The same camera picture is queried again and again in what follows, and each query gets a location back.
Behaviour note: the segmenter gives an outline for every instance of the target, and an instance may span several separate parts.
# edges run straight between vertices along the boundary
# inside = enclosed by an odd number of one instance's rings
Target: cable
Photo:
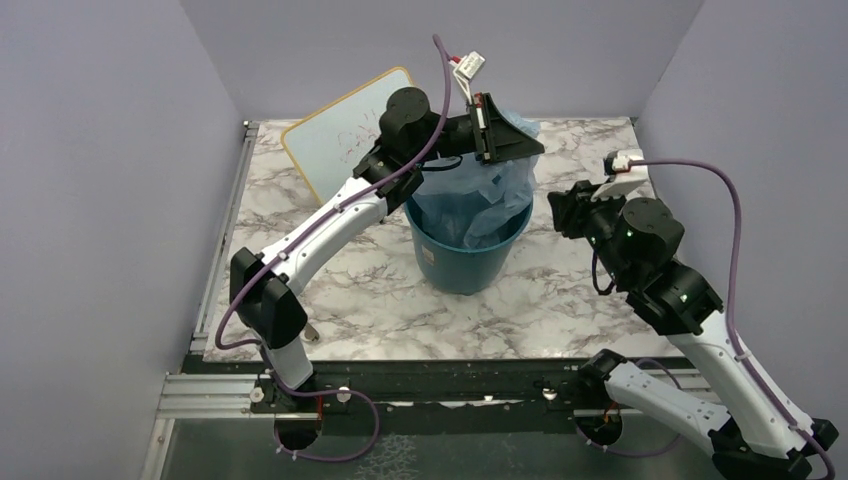
[[[306,227],[300,235],[298,235],[294,240],[292,240],[291,243],[286,245],[285,248],[283,248],[281,254],[283,254],[284,256],[290,254],[295,248],[298,247],[298,245],[300,245],[304,240],[309,238],[309,236],[312,235],[312,233],[315,232],[315,230],[317,230],[321,225],[323,225],[328,219],[340,213],[341,211],[344,211],[344,209],[353,202],[359,200],[360,198],[364,197],[365,195],[368,195],[369,193],[375,190],[379,190],[383,187],[383,185],[394,181],[396,178],[415,168],[418,162],[420,162],[421,159],[423,159],[424,156],[427,155],[427,152],[429,152],[430,149],[433,148],[433,145],[436,144],[436,140],[439,139],[439,135],[445,128],[445,122],[448,119],[448,110],[450,110],[451,72],[450,64],[448,63],[448,61],[450,60],[450,56],[445,51],[445,46],[442,44],[442,39],[439,38],[438,35],[434,34],[433,43],[436,44],[436,48],[439,50],[439,55],[442,60],[442,71],[445,80],[445,98],[442,101],[442,113],[439,117],[439,121],[436,124],[436,128],[435,130],[433,130],[432,135],[430,135],[430,139],[427,140],[427,143],[424,145],[424,148],[422,148],[421,151],[418,152],[418,154],[412,158],[412,160],[407,162],[406,165],[398,169],[398,171],[342,200],[338,205],[338,209],[327,210],[324,215],[322,215],[317,220],[315,220],[315,222]],[[231,350],[233,348],[241,347],[244,345],[262,345],[262,342],[256,339],[240,340],[235,343],[224,344],[224,329],[226,328],[227,323],[230,321],[230,317],[232,317],[233,313],[235,313],[236,308],[241,305],[241,302],[244,300],[244,297],[247,296],[247,292],[249,292],[250,289],[253,288],[265,274],[273,270],[274,267],[276,267],[281,261],[282,258],[279,255],[269,260],[268,263],[264,267],[262,267],[262,269],[259,270],[259,272],[257,272],[256,275],[254,275],[253,278],[250,279],[250,281],[245,284],[245,286],[239,291],[235,298],[233,298],[232,303],[230,303],[230,306],[227,307],[227,311],[224,313],[224,316],[218,323],[218,329],[215,331],[216,348],[218,348],[219,350]]]
[[[592,251],[592,286],[595,287],[595,291],[598,292],[598,295],[602,297],[611,294],[612,290],[615,288],[615,280],[610,280],[610,284],[603,290],[601,290],[601,286],[598,285],[598,253],[594,250]]]
[[[362,455],[368,453],[374,445],[377,443],[377,438],[380,436],[380,412],[377,410],[377,405],[374,404],[374,401],[368,398],[362,392],[358,392],[356,390],[320,390],[316,392],[298,392],[297,390],[291,389],[283,383],[282,379],[277,372],[275,372],[271,367],[271,362],[268,360],[268,356],[265,353],[265,350],[260,349],[260,353],[262,354],[262,360],[265,362],[265,366],[270,369],[271,378],[274,379],[274,382],[280,387],[280,390],[285,392],[287,395],[291,395],[292,397],[301,397],[301,398],[313,398],[313,397],[323,397],[328,395],[353,395],[355,397],[361,398],[365,400],[365,403],[368,404],[368,407],[371,409],[371,413],[374,414],[374,432],[371,434],[371,438],[368,439],[368,443],[365,444],[364,447],[359,449],[359,451],[351,453],[349,455],[343,455],[340,457],[324,457],[321,455],[313,455],[311,453],[303,453],[300,450],[289,450],[286,448],[282,441],[280,441],[280,436],[277,434],[277,429],[274,428],[274,440],[277,442],[277,453],[285,452],[292,456],[292,459],[297,458],[305,458],[307,460],[314,460],[316,462],[326,462],[326,463],[343,463],[349,462],[351,460],[357,459]]]
[[[669,369],[667,369],[665,367],[665,365],[654,360],[653,358],[642,358],[642,359],[638,360],[635,363],[635,365],[637,367],[641,367],[642,365],[644,365],[646,363],[649,363],[649,364],[659,368],[660,370],[662,370],[663,373],[668,375],[668,378],[670,378],[671,381],[674,382],[674,385],[678,389],[683,390],[683,387],[680,385],[680,382],[677,380],[677,378],[674,376],[674,374],[672,374],[671,371],[669,371]],[[662,448],[659,448],[657,450],[651,450],[651,451],[648,451],[648,452],[628,452],[627,450],[619,450],[615,447],[610,447],[608,445],[600,445],[598,443],[595,443],[592,440],[590,440],[589,437],[587,437],[586,434],[583,433],[583,431],[580,430],[579,428],[577,429],[577,433],[581,437],[583,437],[584,440],[586,440],[587,445],[590,445],[590,446],[592,446],[592,447],[594,447],[598,450],[602,450],[604,453],[610,453],[610,454],[615,455],[617,457],[624,457],[624,458],[651,458],[651,457],[658,457],[660,455],[664,455],[664,454],[670,452],[671,450],[673,450],[675,447],[677,447],[677,445],[680,444],[680,439],[683,438],[678,433],[677,435],[675,435],[675,437],[670,442],[668,442],[668,445],[666,445]]]
[[[804,439],[809,445],[813,447],[813,450],[821,457],[824,462],[825,468],[827,468],[827,474],[819,480],[833,480],[836,478],[836,467],[833,465],[833,461],[828,456],[825,449],[817,442],[812,435],[807,433],[801,427],[798,426],[798,421],[795,417],[792,416],[792,413],[786,408],[783,402],[777,397],[777,394],[769,387],[768,383],[766,383],[765,379],[760,375],[760,372],[757,371],[753,362],[748,358],[750,353],[746,352],[744,348],[742,348],[742,342],[739,338],[739,332],[736,331],[736,272],[739,266],[739,244],[742,240],[742,203],[739,201],[739,192],[736,190],[736,186],[733,184],[733,181],[730,177],[724,173],[720,168],[715,165],[710,165],[709,163],[699,162],[696,160],[683,160],[683,159],[661,159],[661,160],[633,160],[629,164],[630,166],[638,166],[638,165],[683,165],[688,167],[700,168],[703,170],[708,170],[722,179],[724,184],[727,186],[728,191],[730,192],[731,200],[733,200],[733,247],[731,248],[730,253],[730,274],[729,280],[727,283],[727,315],[725,316],[725,322],[727,326],[728,336],[730,337],[730,343],[733,347],[733,351],[736,353],[736,357],[739,362],[742,363],[742,366],[745,367],[745,370],[751,375],[751,378],[754,380],[754,383],[760,388],[766,398],[769,399],[769,402],[772,406],[780,412],[780,415],[786,420],[790,428],[798,432],[798,435]]]

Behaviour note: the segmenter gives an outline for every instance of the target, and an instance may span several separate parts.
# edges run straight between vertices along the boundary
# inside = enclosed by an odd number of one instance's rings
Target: whiteboard frame
[[[309,115],[302,118],[301,120],[298,120],[296,123],[294,123],[290,127],[283,130],[283,133],[280,134],[280,144],[283,146],[283,149],[286,151],[286,154],[288,154],[289,158],[291,159],[292,163],[294,164],[294,168],[297,169],[297,173],[299,173],[300,177],[303,178],[303,180],[306,182],[306,186],[309,187],[309,191],[312,192],[312,196],[315,197],[316,200],[318,200],[318,203],[320,205],[323,205],[325,202],[318,195],[318,192],[315,191],[315,188],[312,186],[312,184],[309,183],[309,179],[303,173],[303,169],[300,167],[300,164],[298,163],[297,158],[295,158],[294,154],[289,149],[288,145],[286,145],[286,134],[288,134],[290,131],[294,130],[295,128],[299,127],[300,125],[308,122],[309,120],[317,117],[318,115],[324,113],[325,111],[329,110],[330,108],[338,105],[339,103],[343,102],[344,100],[347,100],[349,97],[352,97],[353,95],[359,93],[360,91],[364,90],[365,88],[371,86],[372,84],[382,80],[383,78],[385,78],[385,77],[387,77],[387,76],[389,76],[389,75],[391,75],[391,74],[393,74],[397,71],[401,71],[401,72],[404,73],[404,75],[406,75],[406,79],[409,80],[410,85],[413,85],[413,86],[415,85],[415,82],[412,80],[412,77],[409,75],[409,71],[406,68],[401,67],[401,66],[390,68],[389,70],[387,70],[387,71],[381,73],[380,75],[374,77],[373,79],[369,80],[367,83],[365,83],[365,84],[357,87],[356,89],[346,93],[345,95],[339,97],[338,99],[336,99],[332,103],[328,103],[327,105],[324,105],[320,109],[310,113]]]

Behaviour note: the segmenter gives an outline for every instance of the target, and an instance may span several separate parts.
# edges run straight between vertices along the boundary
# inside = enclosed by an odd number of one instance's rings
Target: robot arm
[[[479,65],[463,74],[466,87],[467,79],[477,70]],[[491,164],[544,152],[541,143],[503,118],[488,93],[476,94],[473,99],[467,105],[468,114],[445,122],[421,163],[439,156],[475,152],[478,161]],[[258,254],[243,248],[232,257],[230,300],[238,304],[236,312],[241,321],[261,339],[261,348],[289,388],[298,388],[312,375],[312,364],[299,337],[307,315],[298,296],[344,245],[392,213],[423,183],[419,168],[395,175],[425,148],[438,122],[439,116],[430,111],[423,91],[415,87],[396,91],[380,117],[380,137],[333,199],[303,225]],[[362,195],[378,182],[381,187]],[[262,278],[237,302],[237,297],[263,270],[266,273]]]
[[[675,253],[683,226],[660,201],[626,200],[645,180],[645,166],[625,168],[641,152],[617,152],[605,160],[610,181],[577,182],[548,199],[554,226],[568,238],[587,238],[627,303],[659,335],[666,336],[701,372],[723,407],[708,405],[664,382],[649,382],[623,357],[602,351],[580,374],[595,394],[627,404],[664,422],[710,454],[728,479],[803,479],[811,472],[812,447],[798,435],[743,368],[731,348],[723,306],[716,292]],[[804,430],[825,449],[838,435],[826,420],[814,420],[777,387],[753,355],[746,354],[765,382]]]

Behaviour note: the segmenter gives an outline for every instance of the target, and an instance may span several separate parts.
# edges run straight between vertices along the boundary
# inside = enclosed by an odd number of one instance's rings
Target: white connector
[[[592,200],[603,200],[627,195],[636,190],[640,185],[648,181],[648,167],[639,165],[630,166],[633,160],[644,160],[642,150],[638,148],[620,150],[612,162],[612,169],[617,172],[610,176],[610,182],[604,183],[592,195]]]
[[[482,55],[477,52],[471,52],[460,60],[459,65],[456,66],[456,71],[471,81],[480,72],[485,63],[486,59]]]

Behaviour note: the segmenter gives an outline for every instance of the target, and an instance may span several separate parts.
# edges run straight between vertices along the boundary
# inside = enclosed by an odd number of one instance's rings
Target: handwriting on whiteboard
[[[353,130],[338,134],[339,146],[344,151],[339,160],[345,164],[358,162],[380,136],[380,116],[377,112],[372,109],[362,116],[362,120],[357,122]]]

